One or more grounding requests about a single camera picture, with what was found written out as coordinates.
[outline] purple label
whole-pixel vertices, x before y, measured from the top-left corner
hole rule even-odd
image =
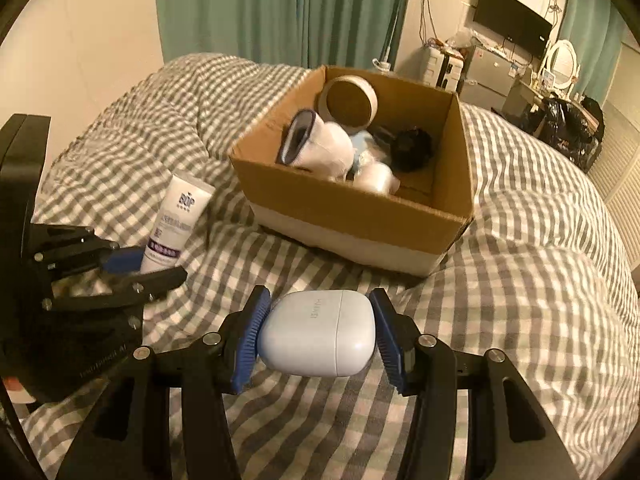
[[[171,249],[169,247],[165,247],[162,244],[159,244],[155,240],[149,238],[149,243],[147,244],[149,249],[155,251],[158,254],[162,254],[162,256],[167,256],[169,258],[177,258],[180,256],[180,251],[176,251],[175,249]]]

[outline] black bag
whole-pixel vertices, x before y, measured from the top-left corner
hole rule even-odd
[[[585,97],[580,104],[598,121],[598,129],[595,136],[602,142],[604,139],[604,114],[602,113],[602,108],[600,108],[596,99],[591,99],[590,97]]]
[[[547,98],[544,104],[546,122],[540,140],[587,173],[600,153],[600,141],[586,118],[579,108],[564,99]]]

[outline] bed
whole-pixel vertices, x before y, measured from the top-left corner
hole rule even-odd
[[[638,296],[595,188],[548,146],[463,105],[475,220],[426,280],[265,232],[226,153],[306,74],[216,54],[172,61],[114,102],[58,158],[34,221],[88,225],[123,246],[143,244],[172,172],[202,176],[216,188],[211,215],[200,219],[181,256],[185,284],[146,307],[145,344],[166,351],[215,330],[256,284],[276,298],[308,288],[366,293],[382,286],[396,309],[453,349],[503,348],[581,478],[595,480],[636,424],[640,398]],[[90,279],[73,290],[104,287]],[[93,381],[24,421],[50,478],[104,384]],[[286,376],[258,361],[251,388],[226,397],[225,407],[246,480],[394,478],[412,414],[377,354],[359,375],[336,380]],[[463,392],[458,412],[452,478],[465,458]],[[177,479],[186,477],[180,426],[180,392],[172,390]]]

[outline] cardboard box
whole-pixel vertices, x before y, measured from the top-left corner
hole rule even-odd
[[[317,110],[325,82],[346,74],[363,77],[376,91],[374,125],[392,132],[419,126],[434,140],[436,154],[425,168],[396,173],[401,187],[395,196],[376,195],[349,182],[329,182],[274,163],[293,115],[300,108]],[[362,120],[361,107],[353,106],[349,95],[332,91],[330,97],[328,105],[337,120],[344,124]],[[320,67],[238,140],[230,157],[261,225],[360,264],[427,276],[472,217],[473,192],[458,97],[417,82]]]

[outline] wall-mounted tv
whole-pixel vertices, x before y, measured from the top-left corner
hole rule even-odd
[[[552,25],[518,0],[478,0],[474,21],[542,58]]]

